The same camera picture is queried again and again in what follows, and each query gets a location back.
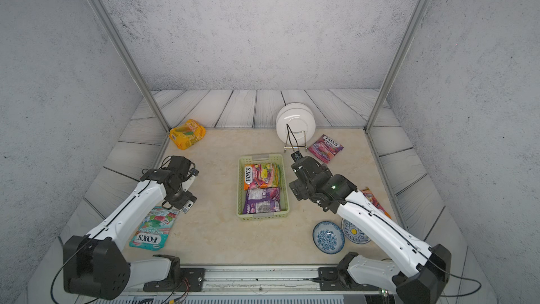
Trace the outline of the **pink yellow Fox's candy bag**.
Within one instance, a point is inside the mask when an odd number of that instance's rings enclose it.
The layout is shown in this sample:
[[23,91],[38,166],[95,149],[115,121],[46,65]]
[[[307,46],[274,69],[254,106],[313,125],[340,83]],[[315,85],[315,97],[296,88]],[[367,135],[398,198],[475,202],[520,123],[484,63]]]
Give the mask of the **pink yellow Fox's candy bag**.
[[281,171],[276,163],[248,164],[243,168],[244,190],[279,187]]

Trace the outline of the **teal red Fox's fruits bag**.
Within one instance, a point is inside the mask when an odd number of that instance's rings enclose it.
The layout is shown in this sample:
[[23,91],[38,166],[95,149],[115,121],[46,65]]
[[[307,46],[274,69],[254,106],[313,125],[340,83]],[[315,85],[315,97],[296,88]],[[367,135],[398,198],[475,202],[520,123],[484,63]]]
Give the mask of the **teal red Fox's fruits bag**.
[[158,251],[165,246],[179,210],[154,207],[144,218],[129,242],[133,248]]

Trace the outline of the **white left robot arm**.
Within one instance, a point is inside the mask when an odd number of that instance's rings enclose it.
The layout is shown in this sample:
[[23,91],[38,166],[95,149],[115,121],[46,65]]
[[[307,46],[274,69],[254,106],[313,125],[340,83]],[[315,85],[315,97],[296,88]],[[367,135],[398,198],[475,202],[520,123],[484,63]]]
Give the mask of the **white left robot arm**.
[[65,292],[113,300],[139,285],[146,291],[188,291],[193,273],[182,270],[178,257],[155,255],[130,263],[122,251],[157,204],[168,210],[191,208],[197,198],[188,189],[197,176],[195,164],[183,156],[170,156],[161,167],[146,170],[134,191],[101,224],[64,244],[57,274],[63,277]]

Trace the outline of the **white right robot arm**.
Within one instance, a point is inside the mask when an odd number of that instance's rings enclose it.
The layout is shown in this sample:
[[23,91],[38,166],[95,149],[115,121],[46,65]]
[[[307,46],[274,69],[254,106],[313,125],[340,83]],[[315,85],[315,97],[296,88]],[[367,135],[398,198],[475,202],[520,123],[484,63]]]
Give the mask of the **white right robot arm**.
[[291,155],[296,180],[289,184],[299,201],[310,200],[351,222],[390,258],[372,260],[348,253],[328,279],[347,290],[362,285],[395,293],[403,303],[436,303],[450,278],[451,253],[443,245],[430,246],[416,238],[384,212],[346,177],[299,151]]

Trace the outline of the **pink Fox's berries candy bag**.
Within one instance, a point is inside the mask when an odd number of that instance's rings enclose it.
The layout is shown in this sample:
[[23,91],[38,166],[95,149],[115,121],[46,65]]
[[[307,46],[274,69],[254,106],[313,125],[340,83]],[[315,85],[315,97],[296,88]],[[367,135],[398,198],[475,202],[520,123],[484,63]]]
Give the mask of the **pink Fox's berries candy bag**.
[[323,163],[330,163],[344,147],[327,135],[322,135],[308,148],[308,151]]

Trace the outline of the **purple Fox's berries bag back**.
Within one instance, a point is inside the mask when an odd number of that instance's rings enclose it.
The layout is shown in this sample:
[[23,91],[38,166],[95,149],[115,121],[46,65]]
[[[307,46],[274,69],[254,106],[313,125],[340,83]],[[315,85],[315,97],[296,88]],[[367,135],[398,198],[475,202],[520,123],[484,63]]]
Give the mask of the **purple Fox's berries bag back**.
[[281,190],[278,187],[247,190],[243,215],[281,211],[280,196]]

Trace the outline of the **yellow orange candy bag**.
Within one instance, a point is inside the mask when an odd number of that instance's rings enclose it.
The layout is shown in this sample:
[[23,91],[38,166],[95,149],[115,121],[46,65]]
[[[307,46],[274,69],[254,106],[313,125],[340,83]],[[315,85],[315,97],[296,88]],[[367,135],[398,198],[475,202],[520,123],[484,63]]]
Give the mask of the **yellow orange candy bag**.
[[178,149],[186,150],[204,138],[206,129],[195,120],[189,119],[184,124],[170,130],[169,138]]

